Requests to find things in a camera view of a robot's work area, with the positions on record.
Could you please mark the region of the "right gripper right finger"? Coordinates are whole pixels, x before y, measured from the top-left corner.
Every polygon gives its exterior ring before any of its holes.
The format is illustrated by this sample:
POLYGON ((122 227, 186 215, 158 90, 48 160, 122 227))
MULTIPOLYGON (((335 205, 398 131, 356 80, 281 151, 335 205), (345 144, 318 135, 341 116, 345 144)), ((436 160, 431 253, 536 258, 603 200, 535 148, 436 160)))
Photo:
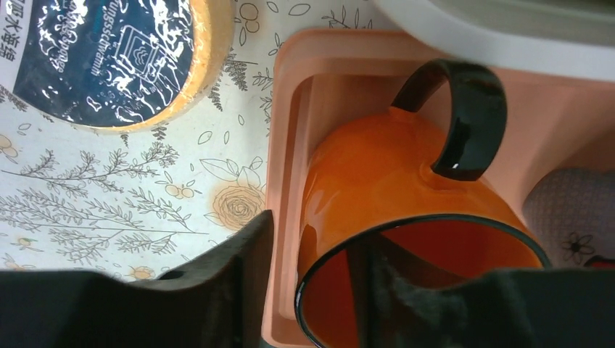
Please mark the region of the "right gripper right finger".
POLYGON ((468 281, 375 235, 347 249, 360 347, 612 347, 614 270, 503 269, 468 281))

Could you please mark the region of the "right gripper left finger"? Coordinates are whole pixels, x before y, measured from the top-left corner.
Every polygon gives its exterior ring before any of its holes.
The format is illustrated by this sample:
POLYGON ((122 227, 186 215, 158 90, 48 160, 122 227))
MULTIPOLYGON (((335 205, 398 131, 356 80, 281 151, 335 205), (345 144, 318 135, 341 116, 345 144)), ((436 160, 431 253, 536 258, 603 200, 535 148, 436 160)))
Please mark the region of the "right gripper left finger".
POLYGON ((153 280, 1 273, 3 347, 259 347, 273 213, 153 280))

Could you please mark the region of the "orange mug black handle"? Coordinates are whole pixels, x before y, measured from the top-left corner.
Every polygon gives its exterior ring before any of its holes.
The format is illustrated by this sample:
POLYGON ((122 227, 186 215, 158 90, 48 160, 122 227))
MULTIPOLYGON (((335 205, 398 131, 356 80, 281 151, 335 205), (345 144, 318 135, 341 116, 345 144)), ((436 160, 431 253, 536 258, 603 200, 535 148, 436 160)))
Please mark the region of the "orange mug black handle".
POLYGON ((490 68, 434 59, 385 112, 350 121, 311 157, 294 312, 317 347, 392 346, 375 313, 375 256, 421 288, 498 268, 548 268, 536 238, 483 179, 507 104, 490 68))

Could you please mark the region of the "small grey mug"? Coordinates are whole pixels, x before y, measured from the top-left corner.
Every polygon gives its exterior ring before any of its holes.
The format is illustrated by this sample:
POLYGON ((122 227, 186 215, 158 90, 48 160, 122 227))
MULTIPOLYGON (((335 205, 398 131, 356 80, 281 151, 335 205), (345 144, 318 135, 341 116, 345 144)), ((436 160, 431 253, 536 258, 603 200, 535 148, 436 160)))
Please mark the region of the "small grey mug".
POLYGON ((522 212, 555 268, 614 267, 614 171, 548 173, 522 212))

